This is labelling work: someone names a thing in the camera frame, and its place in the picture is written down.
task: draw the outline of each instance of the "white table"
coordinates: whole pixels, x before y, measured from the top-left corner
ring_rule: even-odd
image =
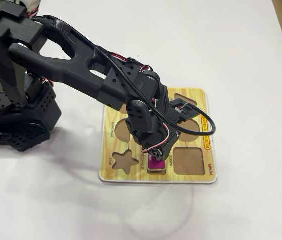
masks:
[[[169,87],[203,88],[218,180],[101,183],[103,106],[55,84],[51,140],[0,147],[0,239],[282,239],[282,31],[270,0],[43,0],[40,14],[151,65]],[[64,56],[52,43],[42,54]]]

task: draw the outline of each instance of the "pink puzzle piece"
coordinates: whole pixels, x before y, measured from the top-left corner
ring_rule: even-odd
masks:
[[[166,167],[166,161],[158,161],[149,153],[147,154],[147,166],[149,169],[164,169]]]

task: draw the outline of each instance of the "star-shaped cutout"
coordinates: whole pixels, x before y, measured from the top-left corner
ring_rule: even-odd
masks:
[[[131,167],[139,164],[139,161],[132,157],[132,151],[126,150],[123,154],[114,152],[112,157],[115,159],[113,164],[113,169],[122,169],[126,175],[129,175],[131,172]]]

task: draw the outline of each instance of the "black robotic arm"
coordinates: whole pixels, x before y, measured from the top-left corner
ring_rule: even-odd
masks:
[[[117,111],[126,104],[130,134],[144,153],[158,161],[169,156],[181,132],[201,136],[215,132],[213,121],[194,105],[181,99],[169,102],[167,87],[151,67],[94,45],[56,17],[30,20],[24,17],[25,12],[24,7],[11,2],[0,8],[0,82],[4,89],[0,102],[6,103],[0,107],[0,130],[11,134],[7,144],[24,151],[49,139],[61,111],[52,86],[41,83],[43,77],[64,83]],[[47,39],[60,45],[71,59],[41,56]],[[199,114],[210,121],[211,132],[195,133],[177,125]],[[32,139],[22,144],[20,139],[26,138],[28,129],[41,134],[31,135]],[[15,136],[22,137],[16,141]]]

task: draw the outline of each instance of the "wooden puzzle board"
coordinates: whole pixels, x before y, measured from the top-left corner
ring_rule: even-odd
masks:
[[[206,95],[199,88],[169,88],[168,95],[170,101],[181,98],[208,113]],[[211,136],[181,133],[165,160],[165,166],[153,172],[148,169],[148,154],[141,153],[141,146],[135,143],[128,131],[125,123],[127,117],[125,105],[120,112],[108,106],[104,109],[99,170],[101,181],[153,184],[211,184],[216,181]],[[181,126],[193,131],[210,130],[207,119],[201,115]]]

